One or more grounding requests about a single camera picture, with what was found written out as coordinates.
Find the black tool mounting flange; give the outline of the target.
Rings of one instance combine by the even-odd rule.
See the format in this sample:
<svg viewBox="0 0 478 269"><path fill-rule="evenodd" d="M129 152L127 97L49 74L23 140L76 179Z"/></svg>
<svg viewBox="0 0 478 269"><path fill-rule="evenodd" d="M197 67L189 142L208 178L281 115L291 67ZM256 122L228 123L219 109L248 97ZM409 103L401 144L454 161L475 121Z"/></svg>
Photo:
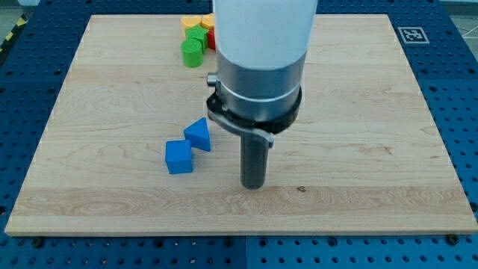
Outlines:
<svg viewBox="0 0 478 269"><path fill-rule="evenodd" d="M272 148L273 136L289 128L297 118L302 101L302 88L298 90L298 96L291 109L280 117L268 121L254 121L242 118L231 112L214 92L206 100L208 117L226 131L253 140L265 142L267 148Z"/></svg>

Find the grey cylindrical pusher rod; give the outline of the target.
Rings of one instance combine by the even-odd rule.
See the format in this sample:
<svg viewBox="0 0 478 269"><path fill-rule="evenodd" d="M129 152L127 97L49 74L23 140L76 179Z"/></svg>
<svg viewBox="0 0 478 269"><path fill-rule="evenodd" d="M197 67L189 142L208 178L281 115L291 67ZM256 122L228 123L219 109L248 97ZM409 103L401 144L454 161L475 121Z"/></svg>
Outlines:
<svg viewBox="0 0 478 269"><path fill-rule="evenodd" d="M240 137L240 182L245 188L259 189L263 186L269 148L269 136Z"/></svg>

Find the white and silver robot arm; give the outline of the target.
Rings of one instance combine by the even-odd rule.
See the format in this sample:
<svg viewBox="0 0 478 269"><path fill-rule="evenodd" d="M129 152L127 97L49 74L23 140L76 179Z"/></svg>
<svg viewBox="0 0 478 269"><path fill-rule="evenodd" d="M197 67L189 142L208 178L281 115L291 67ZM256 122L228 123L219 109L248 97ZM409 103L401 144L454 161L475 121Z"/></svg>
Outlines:
<svg viewBox="0 0 478 269"><path fill-rule="evenodd" d="M217 70L208 117L240 137L240 182L264 184L274 135L297 118L317 0L213 3Z"/></svg>

